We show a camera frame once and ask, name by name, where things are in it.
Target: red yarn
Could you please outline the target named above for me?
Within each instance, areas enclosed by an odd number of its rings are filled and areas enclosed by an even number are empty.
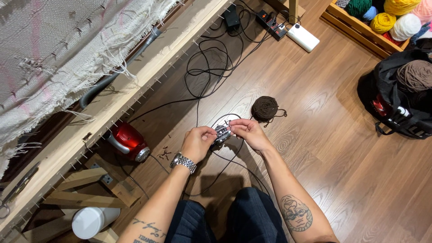
[[[384,34],[382,34],[382,36],[384,36],[384,38],[386,38],[387,40],[391,41],[391,42],[392,42],[393,44],[395,44],[395,45],[398,45],[398,46],[399,46],[399,45],[402,44],[402,42],[395,41],[395,40],[391,37],[389,31],[387,31],[387,32],[385,32]]]

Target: metal bracket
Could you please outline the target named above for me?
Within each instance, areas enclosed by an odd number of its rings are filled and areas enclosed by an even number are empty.
[[[92,166],[90,166],[90,169],[94,169],[94,168],[99,168],[100,166],[96,163],[94,163]],[[109,185],[112,182],[112,178],[111,176],[109,176],[109,174],[106,174],[102,177],[102,180],[104,180],[104,182],[107,183],[107,185]]]

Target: green yarn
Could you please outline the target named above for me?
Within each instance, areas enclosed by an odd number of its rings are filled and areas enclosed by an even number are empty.
[[[345,10],[349,15],[360,19],[371,7],[372,0],[351,0]]]

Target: person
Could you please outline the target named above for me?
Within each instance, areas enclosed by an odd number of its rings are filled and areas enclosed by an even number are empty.
[[[296,243],[339,243],[324,213],[289,170],[256,121],[237,119],[231,133],[243,138],[265,163],[280,213]],[[136,214],[119,243],[216,243],[198,202],[180,200],[196,163],[217,138],[209,127],[186,132],[168,178]],[[236,243],[287,243],[282,219],[270,196],[252,187],[241,189],[228,211],[223,239]]]

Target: white power bank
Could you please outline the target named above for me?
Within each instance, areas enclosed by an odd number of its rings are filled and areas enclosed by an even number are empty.
[[[313,36],[313,34],[298,24],[295,24],[293,27],[291,27],[286,35],[303,47],[303,49],[305,49],[307,52],[311,52],[315,46],[320,43],[318,38]]]

